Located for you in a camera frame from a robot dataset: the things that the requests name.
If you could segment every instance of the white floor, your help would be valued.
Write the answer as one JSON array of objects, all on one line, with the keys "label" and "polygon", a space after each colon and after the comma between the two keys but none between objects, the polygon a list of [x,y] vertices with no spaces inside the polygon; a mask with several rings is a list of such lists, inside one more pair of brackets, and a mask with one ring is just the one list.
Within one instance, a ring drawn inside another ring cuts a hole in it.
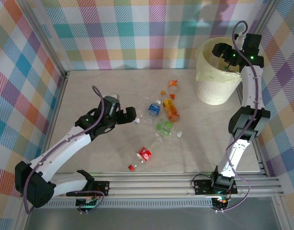
[{"label": "white floor", "polygon": [[[167,90],[168,81],[177,79],[179,92],[174,100],[181,119],[175,123],[183,131],[181,138],[167,138],[154,150],[152,158],[137,168],[138,172],[212,172],[221,161],[228,145],[228,122],[239,109],[236,92],[222,105],[207,105],[194,93],[195,70],[108,70],[72,71],[61,103],[51,146],[60,140],[74,122],[100,99],[91,86],[103,95],[118,93],[121,109],[134,106],[148,97],[150,103],[161,100],[160,91]],[[162,118],[167,118],[162,108]],[[129,172],[128,165],[136,152],[148,147],[156,129],[134,123],[119,125],[109,134],[97,137],[67,161],[59,173],[84,169],[90,173]],[[238,165],[239,172],[258,172],[259,166],[252,145]]]}]

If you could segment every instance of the white trash can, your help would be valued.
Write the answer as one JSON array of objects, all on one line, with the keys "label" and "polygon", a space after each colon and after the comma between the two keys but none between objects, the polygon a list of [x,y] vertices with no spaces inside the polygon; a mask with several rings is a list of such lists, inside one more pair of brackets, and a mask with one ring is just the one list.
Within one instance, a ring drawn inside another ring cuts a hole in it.
[{"label": "white trash can", "polygon": [[197,97],[206,104],[218,105],[225,103],[238,84],[242,81],[239,66],[230,66],[223,58],[216,57],[212,50],[217,43],[232,45],[230,37],[211,38],[196,51],[196,88]]}]

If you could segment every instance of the blue bottle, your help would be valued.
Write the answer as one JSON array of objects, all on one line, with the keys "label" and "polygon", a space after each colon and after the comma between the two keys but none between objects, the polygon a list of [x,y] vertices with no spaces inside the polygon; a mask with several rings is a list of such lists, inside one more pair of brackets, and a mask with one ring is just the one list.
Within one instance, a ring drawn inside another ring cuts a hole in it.
[{"label": "blue bottle", "polygon": [[157,116],[161,110],[160,104],[161,104],[161,101],[159,100],[156,100],[155,103],[152,103],[148,109],[148,114],[150,116]]}]

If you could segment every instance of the plaid fabric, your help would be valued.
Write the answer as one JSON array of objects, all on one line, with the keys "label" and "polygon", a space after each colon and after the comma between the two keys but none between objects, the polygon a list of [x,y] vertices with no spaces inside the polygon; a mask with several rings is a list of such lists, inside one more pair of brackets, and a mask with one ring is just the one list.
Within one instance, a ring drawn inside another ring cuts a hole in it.
[{"label": "plaid fabric", "polygon": [[261,41],[262,89],[271,118],[259,137],[272,176],[278,176],[294,216],[294,0],[280,1]]},{"label": "plaid fabric", "polygon": [[36,7],[30,0],[69,70],[194,69],[204,41],[230,36],[239,20],[256,25],[267,2],[42,0]]},{"label": "plaid fabric", "polygon": [[61,83],[15,0],[0,1],[0,230],[21,205],[14,167],[39,155]]}]

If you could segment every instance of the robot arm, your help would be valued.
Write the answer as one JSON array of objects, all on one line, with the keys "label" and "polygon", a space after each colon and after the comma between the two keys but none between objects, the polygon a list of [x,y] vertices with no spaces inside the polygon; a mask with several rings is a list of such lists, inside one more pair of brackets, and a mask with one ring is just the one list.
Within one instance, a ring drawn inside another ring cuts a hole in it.
[{"label": "robot arm", "polygon": [[224,189],[229,191],[234,183],[235,173],[229,163],[231,161],[233,169],[236,170],[237,165],[247,146],[256,138],[270,118],[270,111],[265,110],[262,100],[261,76],[264,67],[264,58],[259,56],[259,44],[261,35],[247,34],[242,45],[242,54],[247,57],[257,74],[258,79],[258,96],[256,96],[256,82],[254,73],[249,64],[241,57],[234,47],[218,43],[214,46],[212,53],[217,57],[224,58],[229,65],[240,66],[241,78],[243,81],[243,101],[242,107],[232,116],[229,122],[230,143],[243,132],[247,123],[251,120],[255,112],[256,97],[258,99],[257,114],[245,131],[245,133],[237,140],[237,142],[228,149],[222,161],[216,166],[215,171],[211,174],[211,186],[215,189]]},{"label": "robot arm", "polygon": [[55,175],[55,173],[78,150],[92,142],[97,136],[106,133],[107,129],[112,130],[116,124],[130,123],[136,118],[135,108],[128,107],[124,113],[123,110],[120,110],[118,99],[106,96],[100,122],[84,132],[95,124],[100,117],[101,110],[100,103],[98,108],[81,116],[75,122],[74,127],[48,151],[29,163],[22,161],[16,165],[15,187],[21,194],[24,193],[24,185],[28,176],[35,171],[28,181],[26,193],[27,200],[34,207],[41,207],[52,197],[60,194],[82,190],[92,191],[99,186],[99,184],[95,185],[94,178],[84,170],[78,170],[71,175]]}]

